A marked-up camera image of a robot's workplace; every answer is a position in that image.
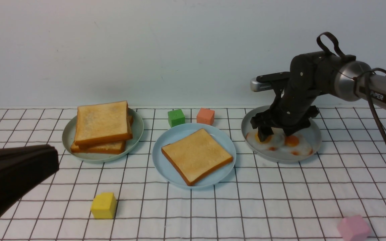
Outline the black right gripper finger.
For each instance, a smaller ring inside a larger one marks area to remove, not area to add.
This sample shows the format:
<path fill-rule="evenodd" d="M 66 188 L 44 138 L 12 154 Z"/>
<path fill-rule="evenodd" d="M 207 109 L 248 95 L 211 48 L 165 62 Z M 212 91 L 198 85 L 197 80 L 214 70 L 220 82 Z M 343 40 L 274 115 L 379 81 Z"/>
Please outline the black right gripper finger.
<path fill-rule="evenodd" d="M 268 136 L 274 134 L 272 127 L 274 122 L 269 114 L 256 114 L 250 120 L 251 127 L 257 129 L 257 136 L 260 142 L 264 142 Z"/>
<path fill-rule="evenodd" d="M 310 127 L 310 125 L 294 125 L 291 127 L 284 127 L 284 128 L 282 128 L 282 130 L 285 133 L 285 136 L 291 136 L 294 133 L 297 133 L 298 131 L 309 128 L 309 127 Z"/>

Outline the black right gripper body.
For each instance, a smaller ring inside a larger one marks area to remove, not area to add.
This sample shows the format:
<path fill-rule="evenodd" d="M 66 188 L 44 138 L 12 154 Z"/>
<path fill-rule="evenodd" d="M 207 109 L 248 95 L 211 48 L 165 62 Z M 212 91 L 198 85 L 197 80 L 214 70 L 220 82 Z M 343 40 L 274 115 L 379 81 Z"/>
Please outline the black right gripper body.
<path fill-rule="evenodd" d="M 273 80 L 275 92 L 269 109 L 258 114 L 269 114 L 272 128 L 310 125 L 309 119 L 318 114 L 312 102 L 321 94 L 315 75 L 320 62 L 330 56 L 324 51 L 297 55 L 291 60 L 290 71 L 258 76 Z"/>

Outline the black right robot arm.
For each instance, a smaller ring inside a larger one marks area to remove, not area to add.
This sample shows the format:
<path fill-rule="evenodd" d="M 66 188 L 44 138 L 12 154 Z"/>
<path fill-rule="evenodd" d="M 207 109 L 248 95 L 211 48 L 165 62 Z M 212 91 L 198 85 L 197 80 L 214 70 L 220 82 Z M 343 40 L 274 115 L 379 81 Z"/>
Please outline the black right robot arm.
<path fill-rule="evenodd" d="M 301 54 L 292 59 L 289 72 L 262 75 L 257 80 L 265 81 L 276 94 L 269 109 L 250 120 L 260 140 L 274 134 L 274 128 L 287 136 L 308 128 L 318 114 L 312 103 L 323 94 L 348 102 L 370 99 L 386 110 L 386 76 L 377 75 L 354 56 L 343 59 L 323 51 Z"/>

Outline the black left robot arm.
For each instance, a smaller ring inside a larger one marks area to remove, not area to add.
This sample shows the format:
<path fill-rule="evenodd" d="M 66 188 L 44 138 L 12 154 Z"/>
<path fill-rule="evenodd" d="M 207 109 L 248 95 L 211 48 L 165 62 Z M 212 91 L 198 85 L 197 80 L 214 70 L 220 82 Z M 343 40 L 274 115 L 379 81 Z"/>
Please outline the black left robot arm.
<path fill-rule="evenodd" d="M 58 170 L 58 151 L 48 144 L 0 149 L 0 217 Z"/>

